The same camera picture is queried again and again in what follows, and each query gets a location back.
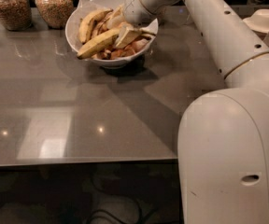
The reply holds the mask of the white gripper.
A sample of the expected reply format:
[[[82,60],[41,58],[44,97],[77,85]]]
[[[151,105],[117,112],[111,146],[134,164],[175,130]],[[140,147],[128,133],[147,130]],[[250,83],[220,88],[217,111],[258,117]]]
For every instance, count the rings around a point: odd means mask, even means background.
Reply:
[[[118,28],[123,22],[128,21],[134,26],[149,25],[155,17],[144,7],[142,0],[125,0],[123,5],[119,5],[109,15],[106,28]],[[123,27],[120,29],[118,38],[114,43],[116,49],[123,49],[142,32],[139,29]]]

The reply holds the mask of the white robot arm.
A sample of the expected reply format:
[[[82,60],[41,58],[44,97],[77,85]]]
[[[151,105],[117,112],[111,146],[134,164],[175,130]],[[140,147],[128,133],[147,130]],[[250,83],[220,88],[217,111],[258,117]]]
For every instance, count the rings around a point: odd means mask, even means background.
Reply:
[[[269,48],[224,0],[183,0],[226,84],[189,105],[177,156],[185,224],[269,224]],[[132,24],[176,0],[125,0]]]

